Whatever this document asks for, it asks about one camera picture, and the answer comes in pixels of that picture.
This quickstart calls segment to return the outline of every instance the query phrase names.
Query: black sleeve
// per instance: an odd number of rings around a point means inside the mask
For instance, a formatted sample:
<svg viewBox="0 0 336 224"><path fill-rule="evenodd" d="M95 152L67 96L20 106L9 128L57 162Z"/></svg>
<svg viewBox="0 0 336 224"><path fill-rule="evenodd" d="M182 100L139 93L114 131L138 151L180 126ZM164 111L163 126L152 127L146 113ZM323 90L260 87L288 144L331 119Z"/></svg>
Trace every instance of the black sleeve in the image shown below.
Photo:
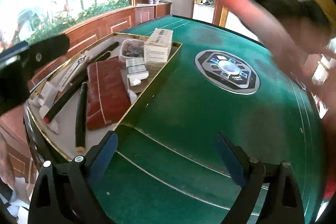
<svg viewBox="0 0 336 224"><path fill-rule="evenodd" d="M8 201L11 199L13 190L0 179L0 194Z"/></svg>
<svg viewBox="0 0 336 224"><path fill-rule="evenodd" d="M298 0L254 0L277 19L302 17L302 5Z"/></svg>
<svg viewBox="0 0 336 224"><path fill-rule="evenodd" d="M330 23L315 0L254 0L278 20L282 18L308 18L317 25L330 27Z"/></svg>

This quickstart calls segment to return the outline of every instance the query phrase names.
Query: black clamp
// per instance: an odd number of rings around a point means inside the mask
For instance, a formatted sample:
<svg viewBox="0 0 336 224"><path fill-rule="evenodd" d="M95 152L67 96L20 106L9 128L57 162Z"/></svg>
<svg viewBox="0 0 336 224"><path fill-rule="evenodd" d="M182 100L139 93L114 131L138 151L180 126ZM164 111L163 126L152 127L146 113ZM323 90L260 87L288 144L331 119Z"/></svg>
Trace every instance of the black clamp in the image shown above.
<svg viewBox="0 0 336 224"><path fill-rule="evenodd" d="M241 192L222 224L246 224L263 183L269 183L269 187L256 223L304 224L300 190L288 161L279 165L262 163L256 157L248 157L241 147L221 133L216 135L215 144L233 181L241 186Z"/></svg>
<svg viewBox="0 0 336 224"><path fill-rule="evenodd" d="M45 161L37 178L28 224L113 224L91 188L99 183L118 145L117 134L108 131L86 156L70 163L53 165Z"/></svg>

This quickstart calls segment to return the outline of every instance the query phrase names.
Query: cardboard box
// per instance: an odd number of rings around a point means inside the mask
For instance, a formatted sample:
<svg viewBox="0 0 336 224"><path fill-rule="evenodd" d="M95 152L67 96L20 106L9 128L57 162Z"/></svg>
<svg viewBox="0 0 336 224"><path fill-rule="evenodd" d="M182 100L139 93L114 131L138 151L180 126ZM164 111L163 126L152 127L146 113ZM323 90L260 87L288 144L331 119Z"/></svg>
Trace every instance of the cardboard box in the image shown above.
<svg viewBox="0 0 336 224"><path fill-rule="evenodd" d="M156 29L144 43L144 60L146 63L166 63L168 61L173 31Z"/></svg>

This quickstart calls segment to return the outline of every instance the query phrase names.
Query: green leaves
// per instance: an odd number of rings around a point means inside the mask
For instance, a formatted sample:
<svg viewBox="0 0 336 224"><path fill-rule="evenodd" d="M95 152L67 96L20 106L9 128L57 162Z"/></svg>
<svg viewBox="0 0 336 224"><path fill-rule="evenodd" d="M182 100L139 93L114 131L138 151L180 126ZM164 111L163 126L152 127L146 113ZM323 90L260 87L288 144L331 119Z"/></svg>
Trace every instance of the green leaves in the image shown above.
<svg viewBox="0 0 336 224"><path fill-rule="evenodd" d="M63 32L71 26L76 25L86 19L129 5L130 3L127 0L119 0L117 3L115 3L114 1L110 1L107 4L102 3L97 6L93 5L88 9L85 9L78 14L78 17L76 19L71 16L67 16L64 18L54 18L54 23L50 23L47 19L45 19L44 22L40 22L38 28L36 28L36 31L26 41L29 44L32 44L47 39L49 37L59 34L60 32Z"/></svg>

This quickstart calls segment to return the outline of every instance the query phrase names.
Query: shelf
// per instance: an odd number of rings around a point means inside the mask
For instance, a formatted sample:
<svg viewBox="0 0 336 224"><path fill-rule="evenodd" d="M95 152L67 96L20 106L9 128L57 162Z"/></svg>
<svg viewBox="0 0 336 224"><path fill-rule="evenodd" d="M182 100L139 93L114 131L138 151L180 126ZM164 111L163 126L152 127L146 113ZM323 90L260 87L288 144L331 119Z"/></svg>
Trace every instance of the shelf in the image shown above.
<svg viewBox="0 0 336 224"><path fill-rule="evenodd" d="M203 4L203 3L197 3L197 2L195 2L195 4L203 5L203 6L207 6L207 7L211 7L211 8L215 8L214 6L211 6L211 5L205 5L205 4Z"/></svg>

